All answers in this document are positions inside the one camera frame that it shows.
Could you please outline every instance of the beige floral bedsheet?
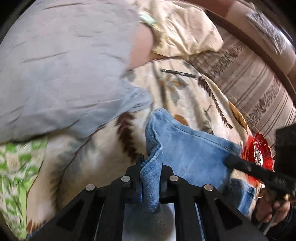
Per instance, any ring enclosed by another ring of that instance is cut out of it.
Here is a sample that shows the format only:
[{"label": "beige floral bedsheet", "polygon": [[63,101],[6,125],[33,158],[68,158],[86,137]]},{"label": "beige floral bedsheet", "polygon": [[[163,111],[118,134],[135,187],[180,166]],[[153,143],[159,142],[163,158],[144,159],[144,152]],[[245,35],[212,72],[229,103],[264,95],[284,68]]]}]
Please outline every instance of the beige floral bedsheet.
[{"label": "beige floral bedsheet", "polygon": [[[170,69],[197,75],[188,78],[163,73]],[[27,199],[27,232],[34,232],[68,204],[87,184],[105,186],[124,175],[136,154],[145,157],[145,127],[150,113],[166,108],[182,124],[228,139],[239,145],[251,134],[242,115],[206,76],[179,58],[149,62],[127,72],[126,81],[149,91],[153,104],[124,113],[81,141],[52,133],[46,155]],[[246,180],[234,171],[233,177]]]}]

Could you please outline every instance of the pen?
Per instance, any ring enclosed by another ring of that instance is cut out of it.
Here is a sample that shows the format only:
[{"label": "pen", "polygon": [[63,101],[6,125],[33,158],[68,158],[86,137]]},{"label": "pen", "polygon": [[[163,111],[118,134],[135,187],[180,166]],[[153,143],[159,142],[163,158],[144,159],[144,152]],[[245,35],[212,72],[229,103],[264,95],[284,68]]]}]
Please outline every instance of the pen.
[{"label": "pen", "polygon": [[164,72],[164,73],[169,73],[169,74],[179,74],[179,75],[186,76],[186,77],[196,78],[196,75],[183,73],[183,72],[179,72],[179,71],[174,71],[174,70],[161,69],[160,71]]}]

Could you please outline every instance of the brown leaf print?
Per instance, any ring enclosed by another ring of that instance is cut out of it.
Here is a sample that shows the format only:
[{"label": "brown leaf print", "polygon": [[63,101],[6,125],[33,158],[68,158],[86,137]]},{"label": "brown leaf print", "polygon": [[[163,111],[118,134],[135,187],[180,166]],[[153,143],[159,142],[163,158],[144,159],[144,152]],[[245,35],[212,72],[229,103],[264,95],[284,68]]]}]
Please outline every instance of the brown leaf print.
[{"label": "brown leaf print", "polygon": [[135,118],[128,112],[122,113],[116,122],[115,126],[118,126],[117,134],[119,135],[119,140],[123,146],[123,151],[131,158],[132,162],[136,160],[137,152],[134,147],[132,130],[130,129],[131,120]]},{"label": "brown leaf print", "polygon": [[218,102],[217,102],[217,100],[216,100],[216,98],[215,98],[215,96],[214,96],[214,94],[213,94],[211,88],[209,87],[207,81],[206,81],[202,76],[200,76],[200,77],[198,78],[198,86],[200,86],[201,88],[203,88],[203,89],[209,94],[209,97],[211,97],[211,98],[213,99],[213,101],[214,101],[214,103],[215,103],[215,106],[216,106],[216,109],[217,109],[219,115],[221,116],[223,123],[224,123],[227,127],[229,127],[230,129],[232,129],[233,126],[230,125],[230,124],[227,122],[227,120],[226,120],[226,118],[225,118],[225,116],[224,116],[224,114],[223,114],[223,112],[222,112],[220,106],[218,105]]},{"label": "brown leaf print", "polygon": [[175,116],[174,116],[174,119],[177,120],[177,121],[179,121],[181,124],[188,126],[188,123],[187,123],[187,121],[184,119],[183,116],[181,116],[181,115],[175,115]]},{"label": "brown leaf print", "polygon": [[36,223],[34,223],[31,233],[35,232],[35,230],[36,230]]},{"label": "brown leaf print", "polygon": [[30,220],[27,224],[27,233],[30,234],[31,233],[31,228],[32,228],[32,220]]},{"label": "brown leaf print", "polygon": [[242,114],[238,111],[238,109],[229,101],[229,107],[233,113],[233,116],[237,120],[237,122],[248,132],[248,125],[242,116]]},{"label": "brown leaf print", "polygon": [[183,87],[183,86],[186,86],[186,84],[184,82],[181,82],[181,81],[178,81],[178,80],[172,80],[171,81],[172,84],[174,84],[175,86],[177,87]]},{"label": "brown leaf print", "polygon": [[170,92],[175,92],[176,91],[173,86],[167,85],[167,87],[170,90]]},{"label": "brown leaf print", "polygon": [[167,81],[169,81],[170,80],[170,78],[172,77],[172,75],[171,74],[169,74],[165,79],[160,79],[160,84],[161,84],[161,86],[165,86],[165,84],[167,83]]},{"label": "brown leaf print", "polygon": [[41,228],[43,227],[43,225],[44,225],[44,224],[39,223],[39,225],[38,225],[38,229],[41,229]]}]

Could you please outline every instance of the green patterned fabric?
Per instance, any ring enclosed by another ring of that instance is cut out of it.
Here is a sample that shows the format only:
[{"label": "green patterned fabric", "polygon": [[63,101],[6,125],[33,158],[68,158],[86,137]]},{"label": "green patterned fabric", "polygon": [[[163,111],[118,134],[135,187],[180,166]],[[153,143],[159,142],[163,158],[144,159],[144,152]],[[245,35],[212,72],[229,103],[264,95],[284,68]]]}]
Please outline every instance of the green patterned fabric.
[{"label": "green patterned fabric", "polygon": [[18,238],[27,237],[27,192],[45,157],[47,137],[0,145],[0,211]]}]

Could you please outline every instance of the striped fabric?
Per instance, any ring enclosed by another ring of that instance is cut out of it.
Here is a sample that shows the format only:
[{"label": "striped fabric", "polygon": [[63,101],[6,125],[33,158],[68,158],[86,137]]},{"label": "striped fabric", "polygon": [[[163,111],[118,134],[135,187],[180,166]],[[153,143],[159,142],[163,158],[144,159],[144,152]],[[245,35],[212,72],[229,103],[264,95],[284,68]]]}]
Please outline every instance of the striped fabric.
[{"label": "striped fabric", "polygon": [[225,29],[217,28],[223,48],[193,55],[189,62],[215,82],[253,133],[265,136],[275,156],[275,131],[295,122],[295,106],[266,63]]}]

